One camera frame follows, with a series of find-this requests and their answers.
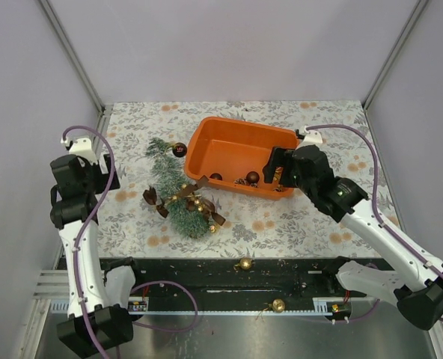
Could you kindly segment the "brown ribbon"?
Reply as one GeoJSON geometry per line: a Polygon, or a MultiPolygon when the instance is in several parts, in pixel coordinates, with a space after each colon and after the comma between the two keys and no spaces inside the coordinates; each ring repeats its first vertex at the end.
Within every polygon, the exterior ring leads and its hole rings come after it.
{"type": "Polygon", "coordinates": [[[163,218],[168,217],[169,204],[181,202],[189,212],[198,212],[202,214],[207,223],[214,222],[221,227],[226,219],[217,213],[215,205],[211,201],[197,194],[197,191],[205,187],[208,182],[209,178],[202,176],[195,184],[183,184],[176,194],[167,198],[159,197],[154,187],[149,187],[142,195],[146,203],[153,206],[163,218]]]}

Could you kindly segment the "orange plastic tray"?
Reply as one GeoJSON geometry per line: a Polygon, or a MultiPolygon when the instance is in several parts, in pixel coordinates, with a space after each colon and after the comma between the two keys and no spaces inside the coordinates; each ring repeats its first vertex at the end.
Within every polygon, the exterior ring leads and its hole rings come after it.
{"type": "Polygon", "coordinates": [[[223,117],[203,119],[192,135],[185,157],[187,177],[198,180],[209,178],[208,186],[267,200],[290,197],[291,188],[276,191],[278,182],[265,183],[262,169],[269,160],[273,147],[294,149],[299,144],[295,132],[289,129],[223,117]],[[236,179],[245,178],[250,171],[260,175],[256,185],[237,185],[236,179]],[[219,173],[223,180],[210,179],[219,173]]]}

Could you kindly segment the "small frosted christmas tree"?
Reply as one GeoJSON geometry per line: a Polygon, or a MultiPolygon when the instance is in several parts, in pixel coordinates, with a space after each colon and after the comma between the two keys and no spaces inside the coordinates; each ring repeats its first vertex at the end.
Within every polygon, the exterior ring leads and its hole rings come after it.
{"type": "MultiPolygon", "coordinates": [[[[150,184],[159,197],[176,194],[183,184],[191,184],[183,173],[181,161],[171,152],[171,143],[151,138],[145,156],[150,160],[150,184]]],[[[176,234],[184,239],[202,239],[210,231],[202,214],[189,212],[181,202],[168,205],[168,221],[176,234]]]]}

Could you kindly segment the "dark glossy bauble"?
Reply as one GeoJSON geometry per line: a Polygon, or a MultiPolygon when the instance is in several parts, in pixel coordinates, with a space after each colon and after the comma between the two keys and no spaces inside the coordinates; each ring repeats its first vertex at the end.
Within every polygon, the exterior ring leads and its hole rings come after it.
{"type": "Polygon", "coordinates": [[[188,149],[184,143],[177,142],[171,144],[171,152],[177,158],[183,158],[186,156],[188,149]]]}

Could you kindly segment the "gold flower ornament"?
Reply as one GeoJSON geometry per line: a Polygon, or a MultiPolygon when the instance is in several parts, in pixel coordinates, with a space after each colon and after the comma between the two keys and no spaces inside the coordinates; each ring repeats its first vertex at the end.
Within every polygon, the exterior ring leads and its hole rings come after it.
{"type": "Polygon", "coordinates": [[[218,224],[212,224],[212,225],[210,226],[210,232],[211,232],[212,234],[218,232],[219,229],[220,229],[220,226],[219,226],[218,224]]]}

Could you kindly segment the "small gold bauble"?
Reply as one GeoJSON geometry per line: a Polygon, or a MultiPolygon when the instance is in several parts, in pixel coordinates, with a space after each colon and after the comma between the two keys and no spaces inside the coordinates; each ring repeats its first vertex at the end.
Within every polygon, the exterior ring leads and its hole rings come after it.
{"type": "Polygon", "coordinates": [[[236,263],[236,264],[233,266],[233,269],[234,269],[235,271],[239,271],[239,270],[241,270],[241,271],[248,271],[249,269],[251,269],[252,265],[253,265],[253,261],[252,261],[251,258],[249,258],[249,257],[243,257],[243,258],[241,258],[241,259],[239,260],[238,263],[236,263]]]}
{"type": "Polygon", "coordinates": [[[263,318],[264,313],[283,313],[285,310],[285,302],[280,298],[276,298],[271,303],[268,303],[266,307],[258,313],[257,319],[263,318]]]}

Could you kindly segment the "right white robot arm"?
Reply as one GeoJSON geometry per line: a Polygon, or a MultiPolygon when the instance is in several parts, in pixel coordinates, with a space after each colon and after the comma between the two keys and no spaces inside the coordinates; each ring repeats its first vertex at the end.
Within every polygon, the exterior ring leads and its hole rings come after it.
{"type": "Polygon", "coordinates": [[[266,183],[274,180],[277,169],[280,184],[299,188],[321,213],[362,238],[394,270],[389,274],[347,260],[335,274],[344,289],[388,302],[421,330],[442,319],[443,261],[394,226],[359,185],[335,176],[319,147],[274,147],[263,168],[266,183]]]}

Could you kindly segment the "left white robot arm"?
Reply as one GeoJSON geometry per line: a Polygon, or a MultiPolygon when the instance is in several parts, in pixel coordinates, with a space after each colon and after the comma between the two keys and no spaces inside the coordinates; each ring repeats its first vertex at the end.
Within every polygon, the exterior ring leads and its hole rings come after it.
{"type": "Polygon", "coordinates": [[[57,326],[58,339],[80,358],[106,356],[133,338],[127,307],[134,262],[126,258],[102,269],[97,249],[96,196],[119,188],[116,173],[104,174],[98,163],[74,154],[53,160],[50,168],[56,181],[50,219],[64,247],[69,283],[67,320],[57,326]]]}

